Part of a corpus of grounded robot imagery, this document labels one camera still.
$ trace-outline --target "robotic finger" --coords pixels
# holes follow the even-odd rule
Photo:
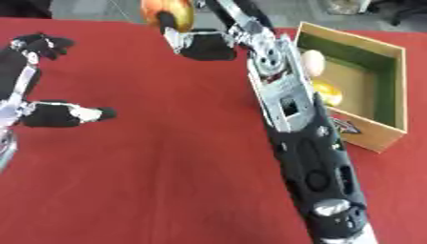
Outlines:
[[[43,100],[30,103],[21,121],[28,127],[66,128],[115,117],[111,108],[84,108],[62,100]]]

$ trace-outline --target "yellow object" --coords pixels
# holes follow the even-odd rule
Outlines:
[[[186,32],[193,27],[194,8],[190,0],[141,0],[141,13],[149,25],[158,26],[157,14],[161,11],[173,15],[178,31]]]
[[[321,80],[313,80],[313,87],[328,106],[336,107],[341,104],[343,96],[339,89]]]

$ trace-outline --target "white egg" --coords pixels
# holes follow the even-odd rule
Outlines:
[[[309,50],[302,54],[302,63],[311,77],[318,77],[325,71],[325,57],[320,51]]]

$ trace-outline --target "black plastic casing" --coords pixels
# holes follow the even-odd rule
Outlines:
[[[323,238],[358,234],[367,224],[367,215],[355,170],[317,93],[314,106],[313,120],[300,132],[278,132],[267,123],[265,128],[296,208],[314,243],[323,243]],[[320,136],[320,127],[327,134]],[[331,216],[316,214],[315,204],[327,199],[347,200],[351,208]]]

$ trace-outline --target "red tablecloth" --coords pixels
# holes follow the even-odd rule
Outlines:
[[[33,99],[112,106],[113,121],[19,128],[0,175],[0,243],[309,243],[246,81],[244,55],[195,62],[157,30],[124,23],[0,20],[0,42],[74,39],[43,63]],[[410,133],[375,154],[349,146],[380,243],[427,243],[427,34],[355,31],[407,47]]]

